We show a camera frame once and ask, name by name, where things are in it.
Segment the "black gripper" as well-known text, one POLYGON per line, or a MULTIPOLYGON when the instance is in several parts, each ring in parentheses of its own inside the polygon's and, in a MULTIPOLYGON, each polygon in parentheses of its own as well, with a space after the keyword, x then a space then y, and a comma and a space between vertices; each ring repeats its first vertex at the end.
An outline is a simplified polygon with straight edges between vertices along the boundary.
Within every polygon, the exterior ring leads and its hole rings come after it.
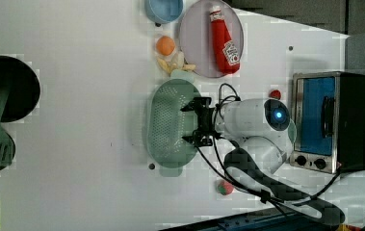
POLYGON ((212 146, 213 138, 218 138, 221 134, 216 131, 214 115, 216 107, 211 108, 211 97, 195 97, 181 112, 194 112, 197 118, 197 128, 190 136, 183 136, 182 139, 194 147, 212 146))

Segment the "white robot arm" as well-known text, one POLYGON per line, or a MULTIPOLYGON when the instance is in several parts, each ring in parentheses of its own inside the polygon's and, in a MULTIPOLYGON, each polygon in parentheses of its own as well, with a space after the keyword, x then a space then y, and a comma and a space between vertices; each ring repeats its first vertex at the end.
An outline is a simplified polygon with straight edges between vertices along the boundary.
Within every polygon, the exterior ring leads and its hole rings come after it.
POLYGON ((222 177, 235 189, 321 224, 365 231, 365 170, 337 173, 322 188, 277 176, 293 152, 287 107, 272 98, 224 99, 213 108, 210 102, 209 97, 196 97, 181 108, 198 118, 198 127, 185 141, 200 148, 228 140, 234 149, 221 160, 222 177))

